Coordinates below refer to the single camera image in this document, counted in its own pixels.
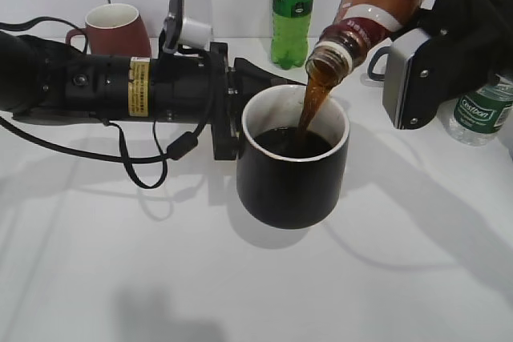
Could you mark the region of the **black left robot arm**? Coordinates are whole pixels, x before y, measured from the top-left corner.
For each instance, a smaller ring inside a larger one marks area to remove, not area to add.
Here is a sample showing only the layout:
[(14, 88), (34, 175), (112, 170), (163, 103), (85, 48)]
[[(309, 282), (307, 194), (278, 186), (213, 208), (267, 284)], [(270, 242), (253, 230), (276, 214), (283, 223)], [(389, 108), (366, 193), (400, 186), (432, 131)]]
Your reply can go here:
[(214, 157), (234, 160), (241, 114), (257, 93), (287, 79), (245, 58), (228, 58), (228, 46), (180, 49), (157, 58), (86, 54), (32, 35), (1, 35), (1, 109), (17, 123), (66, 126), (84, 123), (192, 124), (172, 154), (192, 149), (204, 128)]

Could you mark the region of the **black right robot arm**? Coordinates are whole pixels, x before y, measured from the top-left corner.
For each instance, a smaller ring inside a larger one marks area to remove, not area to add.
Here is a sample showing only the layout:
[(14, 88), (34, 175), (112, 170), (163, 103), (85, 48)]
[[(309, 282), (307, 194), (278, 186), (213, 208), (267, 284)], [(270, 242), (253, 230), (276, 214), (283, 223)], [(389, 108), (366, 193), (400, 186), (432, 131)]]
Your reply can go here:
[(512, 0), (435, 0), (430, 10), (415, 11), (394, 41), (415, 32), (426, 40), (416, 41), (401, 87), (409, 109), (438, 107), (512, 70)]

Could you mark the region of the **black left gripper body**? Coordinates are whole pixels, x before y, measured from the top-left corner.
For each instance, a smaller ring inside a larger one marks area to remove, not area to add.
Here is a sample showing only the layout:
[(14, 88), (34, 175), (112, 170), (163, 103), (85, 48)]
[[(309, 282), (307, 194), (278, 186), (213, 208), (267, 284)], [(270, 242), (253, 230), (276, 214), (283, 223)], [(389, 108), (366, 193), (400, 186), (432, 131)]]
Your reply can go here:
[(199, 68), (201, 108), (196, 126), (196, 137), (210, 127), (213, 158), (236, 160), (239, 148), (238, 123), (235, 102), (235, 87), (232, 84), (231, 68), (228, 64), (228, 44), (211, 42), (209, 51), (200, 56)]

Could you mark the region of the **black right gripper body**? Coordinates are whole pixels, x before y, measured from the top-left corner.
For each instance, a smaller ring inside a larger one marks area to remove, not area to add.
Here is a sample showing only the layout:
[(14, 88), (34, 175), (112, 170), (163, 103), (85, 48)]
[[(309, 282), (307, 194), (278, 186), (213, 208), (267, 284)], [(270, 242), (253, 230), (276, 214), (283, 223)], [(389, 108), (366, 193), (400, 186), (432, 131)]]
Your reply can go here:
[(489, 0), (435, 0), (433, 9), (416, 12), (403, 32), (421, 28), (437, 41), (439, 78), (489, 78), (497, 35), (490, 6)]

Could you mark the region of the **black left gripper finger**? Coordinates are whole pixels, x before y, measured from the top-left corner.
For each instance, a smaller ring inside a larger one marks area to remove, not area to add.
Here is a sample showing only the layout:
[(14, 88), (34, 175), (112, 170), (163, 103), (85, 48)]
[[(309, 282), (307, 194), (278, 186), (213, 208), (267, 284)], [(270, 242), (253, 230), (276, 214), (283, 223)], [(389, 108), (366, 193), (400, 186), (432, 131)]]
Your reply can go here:
[(245, 58), (235, 58), (233, 63), (235, 89), (240, 96), (251, 98), (254, 95), (274, 86), (305, 84), (277, 74), (270, 73), (256, 66)]

